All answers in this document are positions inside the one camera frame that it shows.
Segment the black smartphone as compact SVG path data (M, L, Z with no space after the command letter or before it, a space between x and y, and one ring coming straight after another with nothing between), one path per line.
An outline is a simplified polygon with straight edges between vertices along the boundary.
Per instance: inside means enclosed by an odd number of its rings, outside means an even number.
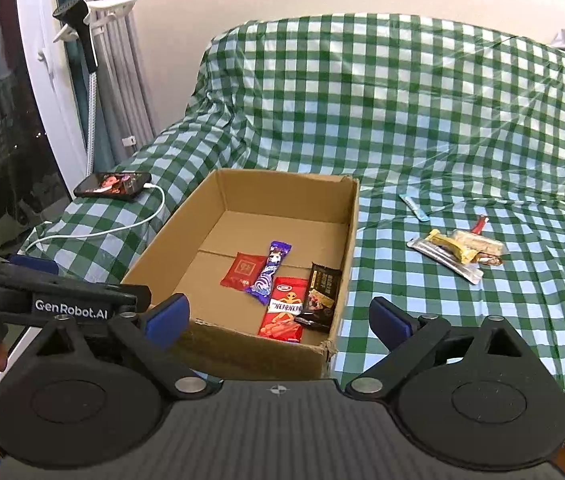
M151 176L148 172L96 172L74 188L74 195L131 202L150 182Z

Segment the red spicy strips packet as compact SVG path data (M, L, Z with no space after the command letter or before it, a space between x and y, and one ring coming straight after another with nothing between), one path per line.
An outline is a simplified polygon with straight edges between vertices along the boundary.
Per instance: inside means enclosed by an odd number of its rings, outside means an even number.
M258 336L292 344L301 341L303 327L295 318L303 310L307 286L306 278L276 278Z

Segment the black chocolate bar packet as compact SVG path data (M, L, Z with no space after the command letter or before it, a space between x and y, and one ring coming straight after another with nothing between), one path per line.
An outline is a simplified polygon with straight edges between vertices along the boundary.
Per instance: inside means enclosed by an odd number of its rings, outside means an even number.
M328 333L334 318L342 271L314 263L309 272L303 308L295 316L299 325Z

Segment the light blue stick sachet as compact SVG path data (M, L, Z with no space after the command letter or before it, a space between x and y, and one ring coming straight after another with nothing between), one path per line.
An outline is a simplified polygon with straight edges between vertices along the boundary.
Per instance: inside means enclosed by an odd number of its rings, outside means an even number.
M429 215L416 203L416 200L407 194L399 194L398 197L420 222L430 221Z

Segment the yellow snack bar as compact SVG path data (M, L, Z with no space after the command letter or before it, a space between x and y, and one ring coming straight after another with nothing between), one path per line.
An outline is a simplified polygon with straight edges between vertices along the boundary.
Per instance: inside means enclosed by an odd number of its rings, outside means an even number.
M473 263L476 256L479 255L476 249L458 242L458 240L455 240L453 237L442 234L438 229L431 230L425 240L447 250L447 252L450 252L461 264Z

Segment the white window frame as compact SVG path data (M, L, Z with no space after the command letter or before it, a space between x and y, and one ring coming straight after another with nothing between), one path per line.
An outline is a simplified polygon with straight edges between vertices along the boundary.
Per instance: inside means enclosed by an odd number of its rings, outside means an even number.
M86 150L66 48L54 37L57 0L17 0L23 51L40 118L66 187L86 177Z

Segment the green checkered sofa cover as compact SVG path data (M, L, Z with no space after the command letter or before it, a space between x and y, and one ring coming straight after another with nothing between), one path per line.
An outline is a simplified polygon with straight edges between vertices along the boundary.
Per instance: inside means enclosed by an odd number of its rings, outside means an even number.
M74 200L26 254L74 278L119 282L212 171L346 174L360 184L334 378L384 356L375 296L472 326L504 316L565 390L565 51L405 14L249 22L206 48L185 115L124 162L156 190ZM429 215L420 222L398 197ZM508 252L473 285L407 246L470 231Z

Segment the small dark red packet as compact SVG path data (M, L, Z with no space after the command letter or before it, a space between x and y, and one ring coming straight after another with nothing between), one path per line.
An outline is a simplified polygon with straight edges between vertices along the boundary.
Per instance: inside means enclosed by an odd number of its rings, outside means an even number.
M266 256L238 252L232 266L220 281L220 285L237 290L247 289L260 275L266 260Z

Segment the purple candy bar wrapper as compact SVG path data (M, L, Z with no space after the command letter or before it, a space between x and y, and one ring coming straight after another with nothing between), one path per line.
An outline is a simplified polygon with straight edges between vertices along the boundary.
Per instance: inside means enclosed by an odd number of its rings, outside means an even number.
M292 245L273 240L269 245L268 255L264 266L255 281L247 287L246 293L267 306L274 289L274 279L285 257L291 252Z

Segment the small red stick packet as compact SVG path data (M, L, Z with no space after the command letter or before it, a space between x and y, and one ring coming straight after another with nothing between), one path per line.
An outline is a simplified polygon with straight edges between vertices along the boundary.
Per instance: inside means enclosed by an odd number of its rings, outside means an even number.
M475 226L473 226L473 228L471 229L471 232L473 234L480 235L487 224L488 224L488 216L481 216L479 220L477 220Z

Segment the beige nougat snack pack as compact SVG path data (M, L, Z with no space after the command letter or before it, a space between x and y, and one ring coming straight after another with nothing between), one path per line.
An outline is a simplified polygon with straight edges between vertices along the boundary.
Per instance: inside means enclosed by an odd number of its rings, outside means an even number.
M491 238L470 231L455 230L451 233L450 237L459 244L476 250L477 252L483 252L483 254L500 257L506 255L508 252L505 244L499 242L499 240L492 240Z

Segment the brown cardboard box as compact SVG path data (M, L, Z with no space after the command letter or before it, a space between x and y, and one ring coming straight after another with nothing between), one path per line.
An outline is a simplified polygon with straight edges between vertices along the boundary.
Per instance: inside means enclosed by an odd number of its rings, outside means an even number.
M220 169L166 222L126 282L180 292L172 350L227 379L318 379L335 350L357 230L351 177Z

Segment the silver foil stick pack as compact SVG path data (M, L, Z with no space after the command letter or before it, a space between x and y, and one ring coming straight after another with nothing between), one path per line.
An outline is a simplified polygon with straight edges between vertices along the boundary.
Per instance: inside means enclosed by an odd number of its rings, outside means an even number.
M477 285L482 281L484 273L475 264L459 262L450 252L424 238L413 238L409 240L407 246L412 250L416 250L419 254L442 264L442 266L452 270L473 285Z

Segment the grey curtain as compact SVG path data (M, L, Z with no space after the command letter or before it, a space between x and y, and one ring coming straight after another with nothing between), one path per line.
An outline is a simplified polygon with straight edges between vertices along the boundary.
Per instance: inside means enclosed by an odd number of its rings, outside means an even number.
M104 27L94 43L99 63L94 169L104 171L153 141L158 122L133 14Z

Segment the black phone holder stand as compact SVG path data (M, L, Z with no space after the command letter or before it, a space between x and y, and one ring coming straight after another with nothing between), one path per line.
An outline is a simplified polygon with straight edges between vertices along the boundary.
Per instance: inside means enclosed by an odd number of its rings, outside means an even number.
M98 61L89 23L89 5L86 0L69 0L60 4L52 17L62 25L54 41L78 41L85 59L88 73L86 174L91 174L95 162Z

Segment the red brown candy packet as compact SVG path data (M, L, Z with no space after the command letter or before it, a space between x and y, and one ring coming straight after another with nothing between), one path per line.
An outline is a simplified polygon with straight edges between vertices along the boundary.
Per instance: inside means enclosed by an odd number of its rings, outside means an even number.
M487 254L486 252L479 252L472 260L473 263L481 264L482 266L501 266L503 259L497 255Z

